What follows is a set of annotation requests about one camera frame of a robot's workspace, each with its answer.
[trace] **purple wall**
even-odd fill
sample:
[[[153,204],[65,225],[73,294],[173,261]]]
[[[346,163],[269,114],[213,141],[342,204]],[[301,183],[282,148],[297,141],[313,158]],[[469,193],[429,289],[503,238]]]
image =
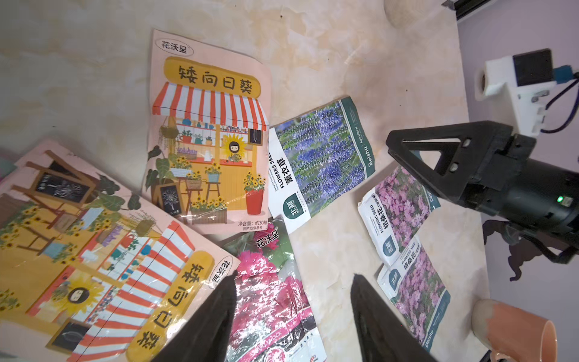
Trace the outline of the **purple wall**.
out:
[[[474,74],[486,60],[551,48],[554,66],[570,64],[579,70],[579,0],[498,0],[459,24],[460,47],[471,121],[486,120],[489,110],[474,99]],[[566,85],[551,92],[559,93]],[[568,117],[577,88],[549,110],[545,128],[554,129]],[[579,115],[563,132],[541,134],[532,158],[579,171]],[[486,246],[491,298],[554,321],[559,340],[559,361],[577,360],[579,354],[579,257],[569,265],[545,257],[525,262],[522,277],[508,264],[510,251],[498,233]]]

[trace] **chalkboard sign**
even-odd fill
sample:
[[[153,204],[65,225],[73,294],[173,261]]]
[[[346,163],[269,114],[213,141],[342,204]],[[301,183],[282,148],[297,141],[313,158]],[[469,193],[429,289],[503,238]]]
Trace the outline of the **chalkboard sign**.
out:
[[[183,213],[181,193],[176,183],[157,186],[157,205],[171,216]]]
[[[37,192],[69,202],[80,203],[90,191],[90,187],[64,177],[44,172],[36,184]]]
[[[46,346],[62,352],[72,352],[85,337],[89,328],[88,324],[68,319]]]
[[[261,146],[263,144],[263,132],[259,130],[250,129],[249,140],[247,141],[250,145]]]

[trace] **beige countertop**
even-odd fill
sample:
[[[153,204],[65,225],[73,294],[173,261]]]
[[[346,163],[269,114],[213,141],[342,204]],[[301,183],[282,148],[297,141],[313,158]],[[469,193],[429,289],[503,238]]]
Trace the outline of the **beige countertop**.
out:
[[[16,157],[52,136],[133,190],[145,171],[153,28],[268,65],[273,125],[350,95],[376,174],[291,241],[328,361],[361,359],[350,286],[359,273],[379,290],[381,263],[357,203],[393,169],[389,131],[468,122],[453,12],[436,8],[398,30],[381,0],[59,0],[3,9],[0,149]],[[452,296],[431,352],[439,361],[478,361],[486,348],[470,330],[470,312],[489,295],[480,216],[443,201],[418,235]]]

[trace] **seed packet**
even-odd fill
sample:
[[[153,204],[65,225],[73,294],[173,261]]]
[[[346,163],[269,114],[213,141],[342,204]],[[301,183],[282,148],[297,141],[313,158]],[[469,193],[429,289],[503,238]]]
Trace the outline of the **seed packet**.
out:
[[[149,361],[239,260],[56,142],[0,183],[0,350]]]
[[[410,333],[430,351],[450,303],[450,293],[417,236],[411,239],[392,266],[382,267],[377,281],[404,316]]]
[[[227,362],[326,360],[282,220],[227,244],[236,255],[237,306]]]
[[[202,234],[267,228],[271,74],[155,30],[143,197]]]
[[[380,259],[392,265],[428,215],[438,207],[438,198],[398,166],[364,195],[358,212]]]
[[[269,132],[269,210],[292,233],[374,173],[356,106],[342,98]]]

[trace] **yellow sign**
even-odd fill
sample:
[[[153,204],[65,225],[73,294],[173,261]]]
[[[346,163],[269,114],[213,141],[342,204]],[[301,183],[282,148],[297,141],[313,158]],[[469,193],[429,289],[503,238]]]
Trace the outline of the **yellow sign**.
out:
[[[261,86],[254,76],[184,58],[167,58],[163,70],[169,82],[175,84],[249,98],[258,98],[261,94]]]
[[[129,345],[126,356],[131,362],[150,361],[167,343],[167,332],[175,333],[182,326],[182,317],[201,285],[213,270],[215,261],[206,251],[193,253],[164,300],[149,317]]]

